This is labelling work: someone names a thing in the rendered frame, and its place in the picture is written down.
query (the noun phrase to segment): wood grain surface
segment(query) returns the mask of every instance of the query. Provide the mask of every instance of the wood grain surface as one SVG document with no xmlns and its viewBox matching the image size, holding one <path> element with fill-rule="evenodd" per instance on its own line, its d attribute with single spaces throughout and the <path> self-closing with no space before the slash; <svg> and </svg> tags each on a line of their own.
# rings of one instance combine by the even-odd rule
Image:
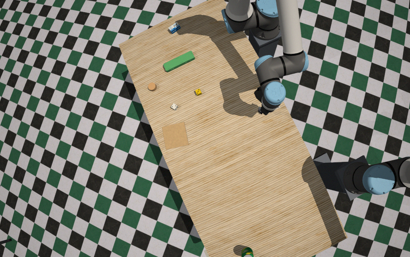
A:
<svg viewBox="0 0 410 257">
<path fill-rule="evenodd" d="M 225 7 L 208 0 L 120 49 L 209 256 L 241 254 L 247 246 L 256 257 L 311 257 L 346 233 L 285 105 L 257 112 L 258 57 L 243 32 L 226 31 Z M 181 29 L 170 34 L 175 22 Z M 165 62 L 188 51 L 195 60 L 164 71 Z M 156 91 L 147 88 L 152 82 Z M 162 127 L 181 122 L 188 145 L 167 150 Z"/>
</svg>

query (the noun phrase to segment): small blue object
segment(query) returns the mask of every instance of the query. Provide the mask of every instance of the small blue object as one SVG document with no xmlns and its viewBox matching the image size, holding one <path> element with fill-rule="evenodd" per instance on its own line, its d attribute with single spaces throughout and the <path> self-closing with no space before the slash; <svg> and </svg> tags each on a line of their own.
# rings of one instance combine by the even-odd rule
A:
<svg viewBox="0 0 410 257">
<path fill-rule="evenodd" d="M 276 0 L 257 0 L 255 2 L 257 9 L 264 15 L 275 18 L 278 17 L 278 7 L 276 6 Z"/>
<path fill-rule="evenodd" d="M 384 165 L 369 167 L 363 174 L 363 187 L 372 194 L 385 194 L 394 188 L 395 176 Z"/>
<path fill-rule="evenodd" d="M 306 69 L 308 68 L 309 62 L 308 62 L 308 55 L 306 54 L 305 51 L 303 51 L 305 53 L 305 66 L 303 66 L 303 71 L 306 71 Z"/>
<path fill-rule="evenodd" d="M 173 34 L 175 33 L 178 29 L 180 29 L 181 27 L 179 26 L 179 24 L 177 22 L 175 22 L 175 24 L 171 25 L 168 27 L 169 31 Z"/>
<path fill-rule="evenodd" d="M 268 83 L 264 91 L 265 100 L 271 105 L 278 105 L 286 98 L 286 88 L 279 81 Z"/>
<path fill-rule="evenodd" d="M 221 11 L 221 13 L 222 13 L 222 17 L 224 18 L 224 23 L 226 23 L 227 32 L 228 32 L 229 34 L 234 33 L 233 29 L 232 29 L 231 26 L 229 25 L 229 22 L 227 21 L 226 10 L 223 9 L 223 10 Z"/>
<path fill-rule="evenodd" d="M 259 59 L 257 59 L 257 60 L 254 62 L 254 67 L 255 67 L 255 69 L 257 70 L 257 67 L 259 67 L 259 65 L 261 65 L 263 62 L 265 62 L 265 60 L 267 60 L 268 58 L 273 58 L 273 56 L 271 56 L 271 55 L 264 55 L 264 56 L 260 57 Z"/>
</svg>

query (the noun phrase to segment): brown round object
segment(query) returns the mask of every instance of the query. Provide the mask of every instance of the brown round object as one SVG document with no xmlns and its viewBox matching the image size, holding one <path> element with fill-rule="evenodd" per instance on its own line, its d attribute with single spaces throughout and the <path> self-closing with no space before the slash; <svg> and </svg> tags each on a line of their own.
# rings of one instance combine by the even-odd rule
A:
<svg viewBox="0 0 410 257">
<path fill-rule="evenodd" d="M 154 83 L 149 83 L 149 85 L 148 85 L 148 89 L 150 90 L 150 91 L 154 91 L 154 90 L 156 90 L 156 88 L 157 88 L 157 86 L 154 84 Z"/>
</svg>

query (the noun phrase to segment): checkered floor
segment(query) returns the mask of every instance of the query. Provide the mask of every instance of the checkered floor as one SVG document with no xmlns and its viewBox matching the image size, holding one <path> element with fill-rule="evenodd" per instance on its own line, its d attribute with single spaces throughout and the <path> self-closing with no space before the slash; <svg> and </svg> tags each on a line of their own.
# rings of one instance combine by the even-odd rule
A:
<svg viewBox="0 0 410 257">
<path fill-rule="evenodd" d="M 0 0 L 0 256 L 205 256 L 118 48 L 201 2 Z M 298 6 L 311 156 L 410 156 L 410 1 Z M 348 238 L 317 257 L 410 257 L 410 189 L 329 194 Z"/>
</svg>

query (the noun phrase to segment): green bottle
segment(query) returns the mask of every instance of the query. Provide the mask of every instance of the green bottle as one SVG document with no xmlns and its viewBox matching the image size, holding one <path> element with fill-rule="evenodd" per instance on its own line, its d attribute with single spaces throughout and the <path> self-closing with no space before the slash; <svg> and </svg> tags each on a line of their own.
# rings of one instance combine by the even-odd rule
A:
<svg viewBox="0 0 410 257">
<path fill-rule="evenodd" d="M 241 257 L 254 257 L 254 254 L 252 253 L 252 249 L 249 247 L 244 248 L 241 251 Z"/>
</svg>

